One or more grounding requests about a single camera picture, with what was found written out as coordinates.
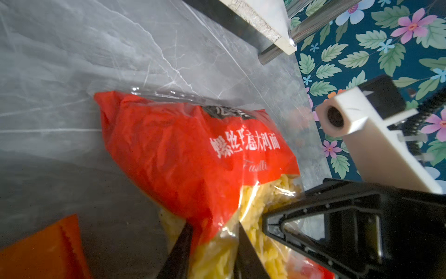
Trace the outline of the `orange macaroni bag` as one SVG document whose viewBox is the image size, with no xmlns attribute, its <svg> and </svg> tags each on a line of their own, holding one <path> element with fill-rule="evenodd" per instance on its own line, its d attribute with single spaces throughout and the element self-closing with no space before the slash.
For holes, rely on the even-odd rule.
<svg viewBox="0 0 446 279">
<path fill-rule="evenodd" d="M 1 250 L 2 279 L 91 279 L 71 215 Z"/>
</svg>

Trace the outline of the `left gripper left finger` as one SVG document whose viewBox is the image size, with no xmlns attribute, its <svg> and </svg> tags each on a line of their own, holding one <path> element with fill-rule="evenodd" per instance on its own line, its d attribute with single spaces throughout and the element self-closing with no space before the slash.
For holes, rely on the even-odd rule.
<svg viewBox="0 0 446 279">
<path fill-rule="evenodd" d="M 187 279 L 193 227 L 186 223 L 156 279 Z"/>
</svg>

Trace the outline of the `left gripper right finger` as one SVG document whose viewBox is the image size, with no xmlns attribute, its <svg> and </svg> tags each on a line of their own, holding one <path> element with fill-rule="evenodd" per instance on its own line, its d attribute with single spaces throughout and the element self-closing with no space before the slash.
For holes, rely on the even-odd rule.
<svg viewBox="0 0 446 279">
<path fill-rule="evenodd" d="M 270 279 L 241 222 L 239 222 L 239 244 L 233 277 L 235 279 Z"/>
</svg>

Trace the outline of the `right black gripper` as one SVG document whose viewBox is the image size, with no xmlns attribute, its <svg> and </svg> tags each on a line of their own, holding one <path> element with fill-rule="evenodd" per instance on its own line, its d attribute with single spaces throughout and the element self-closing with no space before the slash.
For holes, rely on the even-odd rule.
<svg viewBox="0 0 446 279">
<path fill-rule="evenodd" d="M 301 201 L 262 216 L 269 238 L 341 279 L 446 277 L 446 196 L 325 179 Z"/>
</svg>

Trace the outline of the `red macaroni bag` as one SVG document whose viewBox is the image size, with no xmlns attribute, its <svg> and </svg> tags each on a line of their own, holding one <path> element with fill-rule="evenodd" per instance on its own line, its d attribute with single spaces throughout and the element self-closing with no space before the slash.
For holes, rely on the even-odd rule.
<svg viewBox="0 0 446 279">
<path fill-rule="evenodd" d="M 269 238 L 262 216 L 304 197 L 297 160 L 263 109 L 108 91 L 96 93 L 113 160 L 159 205 L 171 253 L 193 227 L 187 279 L 234 279 L 239 222 L 271 279 L 333 273 Z"/>
</svg>

